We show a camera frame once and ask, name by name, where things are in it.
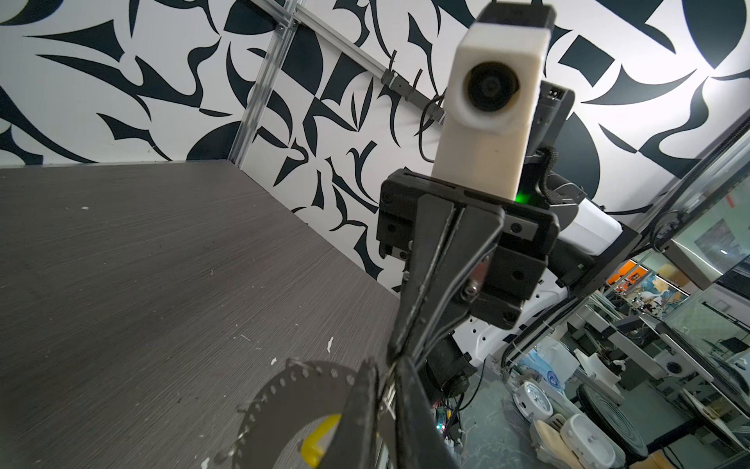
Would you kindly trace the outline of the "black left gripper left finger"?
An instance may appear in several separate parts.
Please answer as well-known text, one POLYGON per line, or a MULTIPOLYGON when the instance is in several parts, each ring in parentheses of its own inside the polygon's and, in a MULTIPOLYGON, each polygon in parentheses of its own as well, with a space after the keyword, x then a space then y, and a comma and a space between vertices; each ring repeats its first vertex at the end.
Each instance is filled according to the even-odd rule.
POLYGON ((364 360, 355 376, 333 440, 320 468, 372 468, 376 461, 379 371, 364 360))

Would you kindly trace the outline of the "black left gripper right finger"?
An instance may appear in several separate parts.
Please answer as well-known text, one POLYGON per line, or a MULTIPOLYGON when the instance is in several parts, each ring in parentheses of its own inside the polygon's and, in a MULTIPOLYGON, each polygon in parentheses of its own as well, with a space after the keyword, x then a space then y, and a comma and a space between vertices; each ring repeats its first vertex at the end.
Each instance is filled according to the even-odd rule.
POLYGON ((439 435, 432 407, 408 356, 394 363, 396 468, 458 468, 439 435))

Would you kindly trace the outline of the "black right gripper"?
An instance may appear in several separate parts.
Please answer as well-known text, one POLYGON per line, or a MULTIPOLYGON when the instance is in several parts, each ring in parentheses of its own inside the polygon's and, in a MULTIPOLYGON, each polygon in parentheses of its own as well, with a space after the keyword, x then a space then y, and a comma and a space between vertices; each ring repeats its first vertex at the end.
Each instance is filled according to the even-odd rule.
POLYGON ((531 299, 560 232, 549 210, 407 169, 381 186, 376 238, 409 273, 387 360, 429 353, 437 329, 470 315, 511 328, 531 299))

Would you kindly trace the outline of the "yellow key tag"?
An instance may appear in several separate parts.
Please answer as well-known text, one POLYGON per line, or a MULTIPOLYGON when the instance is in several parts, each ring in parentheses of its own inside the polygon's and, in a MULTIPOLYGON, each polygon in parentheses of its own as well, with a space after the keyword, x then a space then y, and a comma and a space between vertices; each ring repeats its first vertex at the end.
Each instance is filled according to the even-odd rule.
POLYGON ((333 437, 335 436, 339 422, 340 414, 327 416, 322 420, 318 427, 310 433, 300 445, 300 455, 311 468, 318 468, 320 461, 326 454, 333 437))

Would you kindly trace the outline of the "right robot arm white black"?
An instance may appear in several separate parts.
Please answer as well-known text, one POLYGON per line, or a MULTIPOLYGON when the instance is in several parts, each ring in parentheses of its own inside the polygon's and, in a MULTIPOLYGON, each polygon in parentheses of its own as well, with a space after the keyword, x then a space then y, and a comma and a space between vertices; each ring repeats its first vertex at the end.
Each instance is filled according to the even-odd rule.
POLYGON ((430 402, 463 393, 487 356, 591 294, 638 242, 553 170, 573 101, 542 83, 517 200, 408 169, 382 184, 377 238, 405 262, 387 360, 412 363, 430 402))

